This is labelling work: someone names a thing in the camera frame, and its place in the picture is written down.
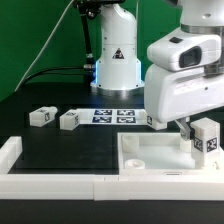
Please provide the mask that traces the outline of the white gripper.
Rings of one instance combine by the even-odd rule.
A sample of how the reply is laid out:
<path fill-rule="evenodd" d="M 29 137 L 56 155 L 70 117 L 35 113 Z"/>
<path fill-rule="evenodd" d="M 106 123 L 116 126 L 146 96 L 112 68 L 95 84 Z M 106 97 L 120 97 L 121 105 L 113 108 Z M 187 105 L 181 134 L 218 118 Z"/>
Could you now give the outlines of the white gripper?
<path fill-rule="evenodd" d="M 182 139 L 192 140 L 195 131 L 189 116 L 224 106 L 224 74 L 206 76 L 203 67 L 170 72 L 151 65 L 145 76 L 144 106 L 157 122 L 176 120 Z"/>

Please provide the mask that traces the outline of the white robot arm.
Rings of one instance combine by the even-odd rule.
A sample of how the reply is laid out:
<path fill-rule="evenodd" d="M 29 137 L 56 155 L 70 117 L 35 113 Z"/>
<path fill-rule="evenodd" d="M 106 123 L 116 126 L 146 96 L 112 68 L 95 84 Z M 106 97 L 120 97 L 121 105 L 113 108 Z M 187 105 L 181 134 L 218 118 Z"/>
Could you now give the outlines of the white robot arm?
<path fill-rule="evenodd" d="M 148 124 L 155 130 L 175 121 L 184 138 L 186 119 L 224 106 L 224 0 L 167 0 L 182 8 L 180 26 L 147 48 L 145 75 L 137 59 L 137 22 L 119 6 L 124 0 L 84 0 L 84 16 L 101 16 L 102 53 L 91 88 L 126 96 L 144 90 Z"/>

